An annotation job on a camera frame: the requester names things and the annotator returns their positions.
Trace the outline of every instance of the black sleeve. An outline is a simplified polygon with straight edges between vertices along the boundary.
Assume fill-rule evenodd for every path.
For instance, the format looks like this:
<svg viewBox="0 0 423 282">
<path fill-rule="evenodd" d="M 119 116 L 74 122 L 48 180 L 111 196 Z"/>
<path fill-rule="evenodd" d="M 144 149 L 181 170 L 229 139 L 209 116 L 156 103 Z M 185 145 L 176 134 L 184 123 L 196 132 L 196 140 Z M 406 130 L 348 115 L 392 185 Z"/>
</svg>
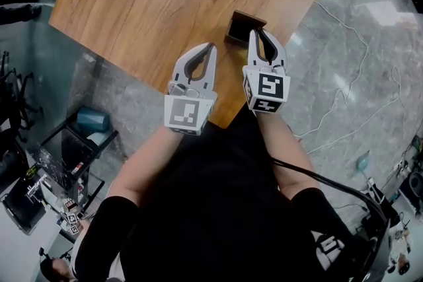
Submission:
<svg viewBox="0 0 423 282">
<path fill-rule="evenodd" d="M 124 197 L 108 197 L 100 204 L 77 253 L 75 272 L 78 281 L 107 280 L 110 266 L 138 214 L 139 208 Z"/>
<path fill-rule="evenodd" d="M 344 244 L 351 241 L 351 232 L 320 189 L 302 190 L 291 202 L 309 230 L 335 236 Z"/>
</svg>

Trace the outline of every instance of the blue object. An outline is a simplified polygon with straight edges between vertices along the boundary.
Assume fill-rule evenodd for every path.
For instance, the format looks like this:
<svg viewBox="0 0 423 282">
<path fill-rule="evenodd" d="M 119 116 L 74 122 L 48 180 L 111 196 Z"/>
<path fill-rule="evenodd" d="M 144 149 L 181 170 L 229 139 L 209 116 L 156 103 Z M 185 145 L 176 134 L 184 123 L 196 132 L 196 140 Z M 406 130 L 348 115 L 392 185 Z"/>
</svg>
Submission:
<svg viewBox="0 0 423 282">
<path fill-rule="evenodd" d="M 368 151 L 366 154 L 363 154 L 361 157 L 357 159 L 356 168 L 360 172 L 364 172 L 364 170 L 369 165 L 369 154 L 370 154 L 370 151 Z"/>
<path fill-rule="evenodd" d="M 110 128 L 110 118 L 107 114 L 86 107 L 79 110 L 77 123 L 92 131 L 105 132 Z"/>
</svg>

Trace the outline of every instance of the forearm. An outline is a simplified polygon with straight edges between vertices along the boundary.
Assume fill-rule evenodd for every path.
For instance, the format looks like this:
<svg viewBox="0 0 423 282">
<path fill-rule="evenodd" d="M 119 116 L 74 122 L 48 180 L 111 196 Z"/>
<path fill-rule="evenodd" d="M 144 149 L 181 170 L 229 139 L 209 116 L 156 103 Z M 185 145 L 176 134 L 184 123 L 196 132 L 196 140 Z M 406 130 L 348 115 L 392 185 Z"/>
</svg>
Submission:
<svg viewBox="0 0 423 282">
<path fill-rule="evenodd" d="M 160 127 L 125 162 L 108 196 L 124 196 L 139 205 L 148 187 L 172 158 L 182 136 Z"/>
<path fill-rule="evenodd" d="M 310 158 L 279 114 L 257 113 L 257 120 L 271 157 L 314 171 Z M 305 188 L 319 188 L 314 179 L 284 167 L 274 166 L 274 174 L 281 192 L 289 199 Z"/>
</svg>

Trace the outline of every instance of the white cable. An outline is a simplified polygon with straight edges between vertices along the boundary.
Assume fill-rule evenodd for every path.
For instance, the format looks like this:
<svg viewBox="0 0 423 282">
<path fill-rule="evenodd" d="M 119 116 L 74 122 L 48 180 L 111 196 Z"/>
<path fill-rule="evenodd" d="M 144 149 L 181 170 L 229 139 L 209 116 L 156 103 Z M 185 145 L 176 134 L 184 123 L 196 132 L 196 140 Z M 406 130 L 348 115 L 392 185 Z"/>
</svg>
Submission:
<svg viewBox="0 0 423 282">
<path fill-rule="evenodd" d="M 341 20 L 339 20 L 338 18 L 336 18 L 333 14 L 331 14 L 328 10 L 326 10 L 325 9 L 325 7 L 322 5 L 322 4 L 320 4 L 319 2 L 317 2 L 317 1 L 315 1 L 315 3 L 316 4 L 318 4 L 323 10 L 325 10 L 325 12 L 328 14 L 328 15 L 330 15 L 332 18 L 334 18 L 336 21 L 338 21 L 343 27 L 345 27 L 345 28 L 347 28 L 348 30 L 353 30 L 354 31 L 354 33 L 356 34 L 356 36 L 358 37 L 358 39 L 363 43 L 363 45 L 365 46 L 365 54 L 364 54 L 364 56 L 363 56 L 363 59 L 362 59 L 362 61 L 360 62 L 360 67 L 359 67 L 359 72 L 358 72 L 358 76 L 350 83 L 350 86 L 349 86 L 349 88 L 348 88 L 348 94 L 347 95 L 345 95 L 345 93 L 342 91 L 342 89 L 341 88 L 338 88 L 337 90 L 336 90 L 336 93 L 335 93 L 335 96 L 334 96 L 334 99 L 333 99 L 333 103 L 332 103 L 332 107 L 330 108 L 330 110 L 321 118 L 321 120 L 320 120 L 320 123 L 319 123 L 319 126 L 317 127 L 317 128 L 315 128 L 315 129 L 312 129 L 311 131 L 308 131 L 308 132 L 306 132 L 306 133 L 304 133 L 304 134 L 301 134 L 301 135 L 295 135 L 296 137 L 304 137 L 304 136 L 306 136 L 307 134 L 310 134 L 310 133 L 312 133 L 312 132 L 314 132 L 314 131 L 317 131 L 317 130 L 319 130 L 320 129 L 320 127 L 322 126 L 322 123 L 323 123 L 323 120 L 324 120 L 324 118 L 325 117 L 327 117 L 332 111 L 333 111 L 333 109 L 334 109 L 334 105 L 335 105 L 335 102 L 336 102 L 336 98 L 338 97 L 338 93 L 342 93 L 342 96 L 343 96 L 343 98 L 344 98 L 344 103 L 345 103 L 345 105 L 348 105 L 348 103 L 347 103 L 347 100 L 348 100 L 348 98 L 349 98 L 349 96 L 350 96 L 350 93 L 351 93 L 351 88 L 352 88 L 352 85 L 362 76 L 362 65 L 363 65 L 363 62 L 364 62 L 364 60 L 366 59 L 366 57 L 367 57 L 367 55 L 368 55 L 368 53 L 369 53 L 369 46 L 368 46 L 368 44 L 360 37 L 360 35 L 358 34 L 358 32 L 356 31 L 356 29 L 355 28 L 352 28 L 352 27 L 349 27 L 349 26 L 347 26 L 347 25 L 345 25 Z M 396 69 L 397 70 L 397 73 L 398 73 L 398 78 L 399 78 L 399 80 L 397 81 L 395 78 L 394 78 L 394 69 Z M 398 87 L 399 87 L 399 93 L 398 93 L 398 97 L 396 97 L 396 99 L 394 99 L 394 100 L 392 100 L 392 101 L 390 101 L 390 102 L 388 102 L 386 105 L 384 105 L 384 106 L 382 106 L 382 107 L 380 107 L 380 109 L 378 109 L 370 118 L 368 118 L 359 128 L 357 128 L 355 131 L 353 131 L 353 132 L 351 132 L 351 133 L 349 133 L 349 134 L 347 134 L 347 135 L 344 135 L 343 137 L 339 137 L 338 139 L 336 139 L 336 140 L 334 140 L 334 141 L 332 141 L 332 142 L 330 142 L 330 143 L 326 143 L 326 144 L 324 144 L 324 145 L 321 145 L 320 147 L 317 147 L 316 149 L 313 149 L 312 151 L 309 151 L 309 152 L 307 152 L 307 154 L 310 154 L 310 153 L 312 153 L 312 152 L 315 152 L 315 151 L 318 151 L 319 149 L 322 149 L 323 147 L 327 147 L 327 146 L 330 146 L 330 145 L 333 145 L 334 143 L 336 143 L 336 142 L 338 142 L 338 141 L 340 141 L 340 140 L 342 140 L 342 139 L 345 139 L 346 137 L 349 137 L 349 136 L 351 136 L 351 135 L 353 135 L 353 134 L 355 134 L 355 133 L 357 133 L 359 130 L 361 130 L 361 128 L 367 123 L 367 122 L 369 122 L 371 119 L 373 119 L 373 117 L 377 114 L 377 113 L 379 113 L 382 109 L 384 109 L 385 107 L 387 107 L 387 106 L 389 106 L 390 104 L 393 104 L 394 102 L 396 102 L 396 101 L 400 101 L 401 102 L 401 105 L 403 106 L 403 108 L 404 108 L 404 112 L 403 112 L 403 127 L 404 127 L 404 115 L 405 115 L 405 105 L 404 105 L 404 103 L 403 103 L 403 101 L 401 100 L 401 74 L 399 73 L 399 70 L 398 70 L 398 68 L 396 67 L 396 66 L 394 66 L 393 68 L 392 68 L 392 70 L 391 70 L 391 76 L 392 76 L 392 80 L 394 80 L 394 82 L 398 85 Z"/>
</svg>

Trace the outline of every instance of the black shirt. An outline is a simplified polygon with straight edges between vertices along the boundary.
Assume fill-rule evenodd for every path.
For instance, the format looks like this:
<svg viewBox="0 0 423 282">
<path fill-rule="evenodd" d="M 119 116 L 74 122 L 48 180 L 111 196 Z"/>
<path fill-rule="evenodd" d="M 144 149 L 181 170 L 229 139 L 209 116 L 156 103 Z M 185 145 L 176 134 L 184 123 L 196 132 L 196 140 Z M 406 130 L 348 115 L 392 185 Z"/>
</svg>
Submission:
<svg viewBox="0 0 423 282">
<path fill-rule="evenodd" d="M 141 208 L 123 197 L 105 199 L 75 270 L 82 282 L 105 281 L 120 253 L 126 281 L 306 281 L 325 277 L 312 230 L 343 244 L 351 238 L 320 190 L 303 190 L 289 201 L 268 159 L 218 133 L 179 151 Z"/>
</svg>

